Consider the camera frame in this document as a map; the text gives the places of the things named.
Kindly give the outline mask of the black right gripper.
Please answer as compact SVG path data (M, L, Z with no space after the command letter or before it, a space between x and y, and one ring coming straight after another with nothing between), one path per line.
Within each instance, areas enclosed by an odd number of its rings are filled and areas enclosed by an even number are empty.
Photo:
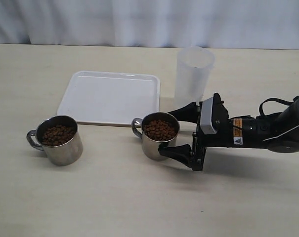
M271 134L271 120L267 117L239 116L230 118L220 95L215 93L212 122L217 134L205 135L200 128L201 106L196 102L170 111L178 121L197 123L193 136L193 152L189 144L167 147L160 145L158 152L164 157L174 159L194 171L202 171L207 148L251 148L266 149L264 142Z

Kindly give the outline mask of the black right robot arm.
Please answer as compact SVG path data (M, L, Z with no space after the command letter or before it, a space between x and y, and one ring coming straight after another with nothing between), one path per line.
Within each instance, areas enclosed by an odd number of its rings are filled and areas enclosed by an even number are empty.
M206 150L212 148L268 149L275 153L299 152L299 96L292 101L268 98L286 105L282 112L231 118L218 93L199 103L192 102L170 114L178 121L196 124L192 145L160 145L160 155L174 159L193 171L202 171Z

